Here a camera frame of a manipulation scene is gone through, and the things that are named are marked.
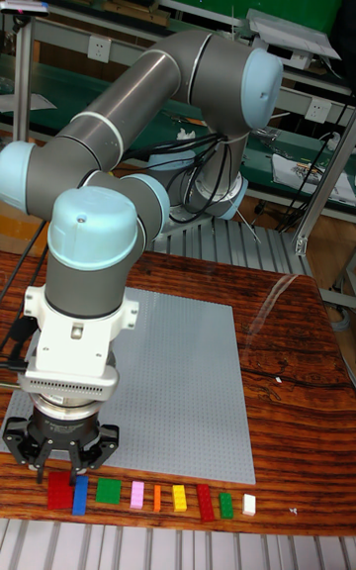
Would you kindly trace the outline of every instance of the red lego brick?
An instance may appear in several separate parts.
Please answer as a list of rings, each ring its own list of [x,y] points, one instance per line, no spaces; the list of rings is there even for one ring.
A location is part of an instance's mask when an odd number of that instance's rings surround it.
[[[208,484],[197,484],[197,493],[202,522],[211,522],[215,515]]]
[[[74,489],[69,485],[69,471],[50,471],[48,474],[47,508],[71,509],[73,506]]]

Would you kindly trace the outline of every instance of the lego brick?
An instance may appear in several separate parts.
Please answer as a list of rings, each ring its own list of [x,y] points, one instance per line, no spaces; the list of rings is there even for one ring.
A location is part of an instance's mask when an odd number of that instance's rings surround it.
[[[48,473],[47,508],[71,509],[74,489],[69,484],[69,471],[50,471]]]
[[[256,513],[256,498],[245,493],[242,498],[242,512],[244,515],[254,516]]]
[[[154,491],[153,491],[153,510],[156,513],[159,513],[160,511],[160,486],[159,484],[155,484],[154,485]]]
[[[85,515],[86,498],[88,494],[89,478],[87,475],[78,475],[74,490],[73,515]]]
[[[187,511],[187,500],[183,484],[174,484],[172,487],[173,506],[175,513]]]
[[[219,493],[219,503],[221,508],[222,520],[232,520],[233,508],[232,498],[230,493]]]
[[[133,482],[132,496],[130,502],[131,509],[141,509],[143,506],[144,482]]]
[[[211,522],[215,515],[208,484],[197,484],[197,493],[202,522]]]
[[[118,504],[120,493],[121,480],[99,478],[95,501],[103,504]]]

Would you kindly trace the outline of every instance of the light blue joint cap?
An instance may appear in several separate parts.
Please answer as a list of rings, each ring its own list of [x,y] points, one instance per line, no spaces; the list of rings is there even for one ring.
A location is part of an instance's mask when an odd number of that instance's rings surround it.
[[[150,187],[151,190],[156,195],[162,212],[162,222],[158,233],[160,234],[165,222],[168,221],[169,219],[169,212],[170,212],[169,196],[165,188],[159,181],[157,181],[152,176],[148,176],[148,174],[130,174],[130,176],[126,176],[125,178],[138,178],[140,181],[143,181],[143,183],[148,185],[148,187]]]
[[[193,163],[196,154],[192,150],[177,152],[174,150],[170,154],[152,154],[148,160],[148,167],[157,172],[165,170],[179,170]]]
[[[252,130],[267,126],[282,84],[283,63],[279,57],[256,48],[243,69],[241,108]]]
[[[242,178],[242,185],[241,185],[241,189],[238,192],[237,196],[235,197],[235,199],[232,201],[231,207],[227,210],[227,212],[225,212],[224,214],[222,214],[222,216],[219,216],[219,218],[223,218],[225,221],[230,221],[231,218],[234,217],[234,215],[236,214],[240,203],[244,197],[244,195],[246,194],[246,189],[248,187],[248,181],[245,178]]]
[[[0,151],[0,200],[27,214],[26,180],[34,143],[12,142]]]
[[[103,187],[81,187],[58,196],[48,228],[52,255],[79,271],[98,271],[126,258],[137,237],[134,203]]]

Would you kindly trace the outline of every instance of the green lego brick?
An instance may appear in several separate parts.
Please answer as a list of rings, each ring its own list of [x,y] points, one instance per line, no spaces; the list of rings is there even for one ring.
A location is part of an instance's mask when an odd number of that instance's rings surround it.
[[[120,493],[121,480],[99,478],[95,501],[105,504],[118,504],[120,501]]]
[[[230,493],[220,493],[219,501],[221,507],[222,520],[232,520],[233,509],[232,509],[232,499]]]

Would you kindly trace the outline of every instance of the white lego brick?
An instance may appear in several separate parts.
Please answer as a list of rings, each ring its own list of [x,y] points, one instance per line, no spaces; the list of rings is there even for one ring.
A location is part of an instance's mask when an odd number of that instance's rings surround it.
[[[256,498],[254,495],[245,493],[242,498],[242,513],[244,515],[254,516],[256,513]]]

